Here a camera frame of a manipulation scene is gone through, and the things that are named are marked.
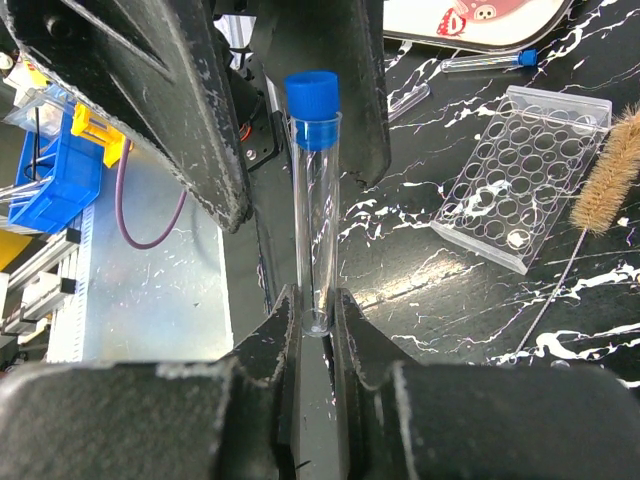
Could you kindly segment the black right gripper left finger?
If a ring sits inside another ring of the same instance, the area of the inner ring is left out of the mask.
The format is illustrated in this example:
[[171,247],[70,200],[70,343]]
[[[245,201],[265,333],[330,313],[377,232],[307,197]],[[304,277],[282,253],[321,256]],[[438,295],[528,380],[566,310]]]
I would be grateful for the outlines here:
[[293,479],[300,295],[213,362],[35,363],[1,382],[5,479]]

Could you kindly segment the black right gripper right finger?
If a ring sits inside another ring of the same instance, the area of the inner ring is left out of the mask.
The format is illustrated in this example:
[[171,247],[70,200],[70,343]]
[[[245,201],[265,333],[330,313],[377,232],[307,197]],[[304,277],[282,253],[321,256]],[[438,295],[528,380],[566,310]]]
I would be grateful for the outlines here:
[[639,404],[595,367],[423,365],[335,294],[346,479],[635,479]]

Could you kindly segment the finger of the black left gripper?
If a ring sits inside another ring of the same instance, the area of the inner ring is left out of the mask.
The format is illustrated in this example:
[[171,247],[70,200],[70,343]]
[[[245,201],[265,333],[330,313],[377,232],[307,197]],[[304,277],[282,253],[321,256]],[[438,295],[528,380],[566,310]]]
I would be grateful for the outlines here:
[[340,162],[363,187],[391,163],[381,1],[251,1],[256,17],[250,47],[267,77],[308,70],[338,75]]
[[251,214],[239,122],[208,1],[4,1],[53,81],[161,164],[221,229]]

